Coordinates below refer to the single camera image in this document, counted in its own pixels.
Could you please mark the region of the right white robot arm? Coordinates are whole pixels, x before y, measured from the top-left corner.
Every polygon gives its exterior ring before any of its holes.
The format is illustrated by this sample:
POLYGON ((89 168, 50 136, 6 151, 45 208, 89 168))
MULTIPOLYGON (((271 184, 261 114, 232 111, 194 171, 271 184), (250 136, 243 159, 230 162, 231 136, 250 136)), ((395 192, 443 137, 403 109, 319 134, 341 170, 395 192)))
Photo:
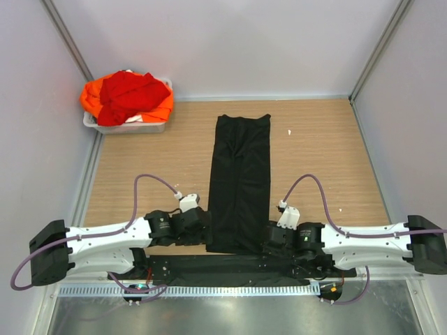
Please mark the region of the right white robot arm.
POLYGON ((360 267, 411 265, 422 274, 446 274, 446 231, 419 215, 378 227, 333 228, 302 223, 296 229, 267 226, 263 253, 289 260, 298 278, 354 276, 360 267))

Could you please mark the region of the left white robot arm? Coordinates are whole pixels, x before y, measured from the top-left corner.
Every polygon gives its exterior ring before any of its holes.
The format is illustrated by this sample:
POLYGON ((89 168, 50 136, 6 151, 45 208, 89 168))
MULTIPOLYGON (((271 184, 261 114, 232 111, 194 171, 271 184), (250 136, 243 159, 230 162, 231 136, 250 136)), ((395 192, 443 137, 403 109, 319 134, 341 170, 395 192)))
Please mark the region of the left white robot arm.
POLYGON ((211 222, 211 213, 201 207, 177 214, 156 210, 132 223, 93 228, 69 228, 63 220, 52 221, 29 242, 31 283, 45 286, 94 272, 142 278, 148 270, 146 248, 208 244, 211 222))

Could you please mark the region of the black t shirt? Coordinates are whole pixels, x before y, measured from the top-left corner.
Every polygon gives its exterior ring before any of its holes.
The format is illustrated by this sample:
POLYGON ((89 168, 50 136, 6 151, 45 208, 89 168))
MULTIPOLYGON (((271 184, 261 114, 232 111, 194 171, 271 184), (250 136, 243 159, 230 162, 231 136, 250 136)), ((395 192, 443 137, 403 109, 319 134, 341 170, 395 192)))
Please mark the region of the black t shirt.
POLYGON ((217 119, 208 209, 210 253, 257 254, 270 214, 270 115, 217 119))

